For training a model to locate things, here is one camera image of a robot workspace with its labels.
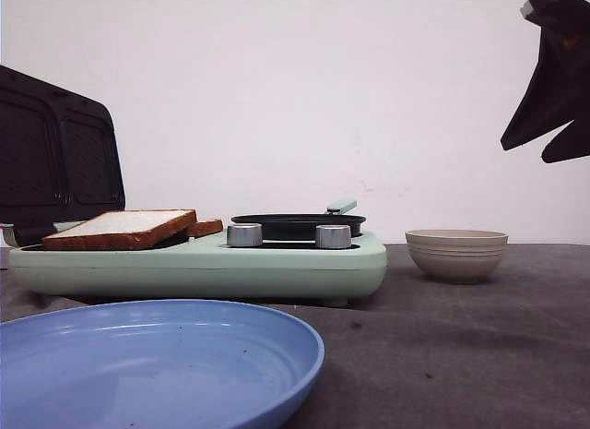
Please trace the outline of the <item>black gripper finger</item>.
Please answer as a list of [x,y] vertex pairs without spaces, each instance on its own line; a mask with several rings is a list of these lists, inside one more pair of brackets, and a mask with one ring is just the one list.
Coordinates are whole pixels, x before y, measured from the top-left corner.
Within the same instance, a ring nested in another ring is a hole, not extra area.
[[545,163],[568,161],[589,155],[589,120],[577,119],[567,125],[544,148]]
[[589,120],[589,35],[543,29],[537,65],[501,145],[520,147],[577,119]]

